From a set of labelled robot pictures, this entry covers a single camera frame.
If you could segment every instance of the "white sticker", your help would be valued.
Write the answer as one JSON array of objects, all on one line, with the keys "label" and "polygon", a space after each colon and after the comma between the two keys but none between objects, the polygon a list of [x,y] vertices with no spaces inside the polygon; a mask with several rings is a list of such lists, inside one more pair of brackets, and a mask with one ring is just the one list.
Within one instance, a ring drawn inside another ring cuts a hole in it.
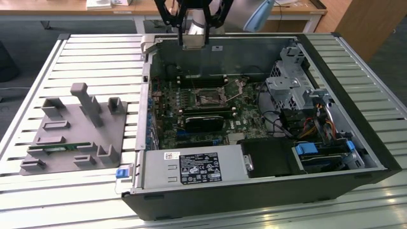
[{"label": "white sticker", "polygon": [[53,151],[65,151],[66,149],[64,147],[58,147],[58,148],[49,148],[49,149],[44,149],[45,152],[53,152]]},{"label": "white sticker", "polygon": [[130,14],[130,11],[113,11],[113,13]]},{"label": "white sticker", "polygon": [[178,159],[178,152],[165,152],[164,160]]},{"label": "white sticker", "polygon": [[212,46],[212,51],[222,51],[222,46]]}]

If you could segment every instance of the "black plastic cover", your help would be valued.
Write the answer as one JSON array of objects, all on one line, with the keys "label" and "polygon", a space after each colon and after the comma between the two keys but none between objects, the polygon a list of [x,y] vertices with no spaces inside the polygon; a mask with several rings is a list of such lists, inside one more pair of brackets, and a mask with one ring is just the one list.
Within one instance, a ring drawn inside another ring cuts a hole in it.
[{"label": "black plastic cover", "polygon": [[244,155],[249,155],[253,170],[248,172],[249,178],[298,175],[298,169],[288,139],[256,138],[240,142]]}]

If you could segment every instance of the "table leg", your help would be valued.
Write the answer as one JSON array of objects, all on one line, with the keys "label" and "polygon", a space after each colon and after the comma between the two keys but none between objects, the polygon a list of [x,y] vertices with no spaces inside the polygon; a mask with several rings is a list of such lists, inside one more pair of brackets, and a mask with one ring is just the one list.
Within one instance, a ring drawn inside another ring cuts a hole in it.
[{"label": "table leg", "polygon": [[40,21],[40,23],[41,23],[45,30],[50,29],[49,21]]},{"label": "table leg", "polygon": [[321,17],[320,14],[314,14],[310,16],[310,18],[305,24],[302,32],[314,32],[320,17]]},{"label": "table leg", "polygon": [[136,16],[133,17],[133,21],[134,21],[137,33],[144,34],[145,33],[144,17]]}]

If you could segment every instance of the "barcode sticker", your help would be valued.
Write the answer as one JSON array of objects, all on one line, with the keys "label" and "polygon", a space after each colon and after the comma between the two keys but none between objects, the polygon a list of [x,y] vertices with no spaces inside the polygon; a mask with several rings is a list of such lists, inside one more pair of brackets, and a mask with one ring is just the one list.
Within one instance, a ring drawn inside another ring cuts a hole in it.
[{"label": "barcode sticker", "polygon": [[220,177],[220,173],[208,174],[208,177]]},{"label": "barcode sticker", "polygon": [[113,11],[113,13],[130,14],[130,11]]},{"label": "barcode sticker", "polygon": [[178,152],[165,152],[164,160],[178,159]]}]

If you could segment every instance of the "wooden cabinet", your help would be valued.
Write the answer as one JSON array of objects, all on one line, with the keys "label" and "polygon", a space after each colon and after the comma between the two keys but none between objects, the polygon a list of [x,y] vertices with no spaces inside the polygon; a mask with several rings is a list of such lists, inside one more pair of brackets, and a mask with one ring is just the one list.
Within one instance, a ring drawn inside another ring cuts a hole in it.
[{"label": "wooden cabinet", "polygon": [[326,7],[314,32],[338,32],[366,62],[407,14],[407,0],[320,0]]}]

